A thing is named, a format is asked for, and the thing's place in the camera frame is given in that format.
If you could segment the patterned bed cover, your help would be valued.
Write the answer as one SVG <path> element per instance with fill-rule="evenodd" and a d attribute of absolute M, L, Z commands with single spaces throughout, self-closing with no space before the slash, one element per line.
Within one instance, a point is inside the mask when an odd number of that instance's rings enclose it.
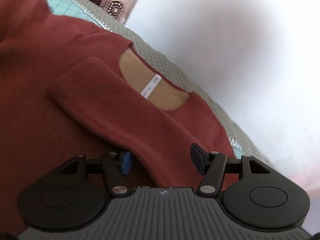
<path fill-rule="evenodd" d="M 234 150 L 236 158 L 242 154 L 251 154 L 270 167 L 274 167 L 271 161 L 262 154 L 253 144 L 251 139 L 229 117 L 229 115 L 211 99 L 211 97 L 189 77 L 176 64 L 168 60 L 162 53 L 151 48 L 134 31 L 125 27 L 122 23 L 112 18 L 96 4 L 89 0 L 47 0 L 50 11 L 55 15 L 65 15 L 80 18 L 95 25 L 133 41 L 137 53 L 149 63 L 155 70 L 163 74 L 167 79 L 188 92 L 196 92 L 208 103 L 215 116 L 221 122 L 229 137 L 229 142 Z"/>

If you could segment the maroon red knit sweater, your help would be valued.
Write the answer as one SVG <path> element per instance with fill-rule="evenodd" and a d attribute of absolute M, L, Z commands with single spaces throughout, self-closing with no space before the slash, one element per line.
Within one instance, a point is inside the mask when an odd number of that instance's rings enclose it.
<path fill-rule="evenodd" d="M 25 224 L 20 192 L 82 153 L 117 145 L 159 187 L 197 187 L 190 146 L 234 157 L 208 104 L 162 79 L 132 41 L 94 23 L 50 12 L 46 0 L 1 0 L 1 232 Z"/>

